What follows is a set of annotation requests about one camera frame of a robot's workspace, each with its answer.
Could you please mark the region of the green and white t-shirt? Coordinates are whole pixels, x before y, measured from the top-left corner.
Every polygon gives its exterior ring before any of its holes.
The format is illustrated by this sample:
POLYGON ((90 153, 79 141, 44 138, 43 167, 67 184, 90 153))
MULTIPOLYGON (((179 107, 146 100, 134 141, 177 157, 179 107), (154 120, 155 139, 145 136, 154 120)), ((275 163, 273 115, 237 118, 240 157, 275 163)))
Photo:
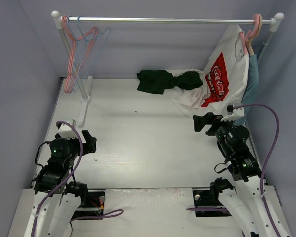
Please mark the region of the green and white t-shirt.
POLYGON ((205 73, 198 69, 141 70, 137 90, 162 95, 172 89, 172 102, 186 116, 193 116, 210 96, 205 73))

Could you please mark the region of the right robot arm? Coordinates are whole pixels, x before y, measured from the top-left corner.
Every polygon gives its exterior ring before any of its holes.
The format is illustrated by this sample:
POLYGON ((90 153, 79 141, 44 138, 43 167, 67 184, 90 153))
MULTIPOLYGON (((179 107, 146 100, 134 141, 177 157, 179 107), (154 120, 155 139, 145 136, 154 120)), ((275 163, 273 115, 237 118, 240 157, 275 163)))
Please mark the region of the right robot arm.
POLYGON ((223 120, 222 115, 207 113, 193 116, 194 130, 210 128, 206 135, 215 136, 234 183, 217 178, 210 184, 208 197, 220 203, 233 217, 245 237, 288 237, 263 186, 262 171, 246 141, 249 131, 242 125, 223 120))

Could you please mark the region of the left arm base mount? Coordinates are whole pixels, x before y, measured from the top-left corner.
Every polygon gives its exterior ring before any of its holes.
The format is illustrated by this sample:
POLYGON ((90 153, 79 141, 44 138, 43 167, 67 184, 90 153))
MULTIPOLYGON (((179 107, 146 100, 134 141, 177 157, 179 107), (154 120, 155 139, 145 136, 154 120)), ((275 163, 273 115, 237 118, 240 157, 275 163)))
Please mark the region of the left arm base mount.
POLYGON ((88 191, 86 201, 78 207, 72 219, 85 216, 101 216, 104 213, 105 199, 105 190, 88 191))

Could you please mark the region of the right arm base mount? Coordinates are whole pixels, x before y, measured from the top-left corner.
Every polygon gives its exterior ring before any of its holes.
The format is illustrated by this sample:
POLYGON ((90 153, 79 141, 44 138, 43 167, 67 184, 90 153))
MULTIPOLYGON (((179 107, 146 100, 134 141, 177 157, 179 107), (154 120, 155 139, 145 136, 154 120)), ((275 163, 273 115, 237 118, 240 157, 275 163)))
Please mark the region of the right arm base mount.
MULTIPOLYGON (((209 189, 193 189, 194 206, 197 208, 207 209, 225 209, 225 207, 216 199, 214 199, 209 189)), ((206 217, 230 217, 227 210, 224 211, 195 211, 195 216, 198 218, 206 217)))

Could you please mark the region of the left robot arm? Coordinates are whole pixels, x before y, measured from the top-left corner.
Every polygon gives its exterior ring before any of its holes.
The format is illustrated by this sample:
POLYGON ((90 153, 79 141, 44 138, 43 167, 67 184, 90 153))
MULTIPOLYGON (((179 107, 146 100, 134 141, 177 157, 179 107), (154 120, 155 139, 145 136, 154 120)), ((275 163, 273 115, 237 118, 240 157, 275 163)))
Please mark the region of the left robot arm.
POLYGON ((26 237, 61 237, 78 207, 89 201, 87 184, 69 181, 83 155, 96 151, 97 139, 82 131, 84 143, 73 131, 57 133, 48 142, 51 157, 35 179, 34 201, 26 237))

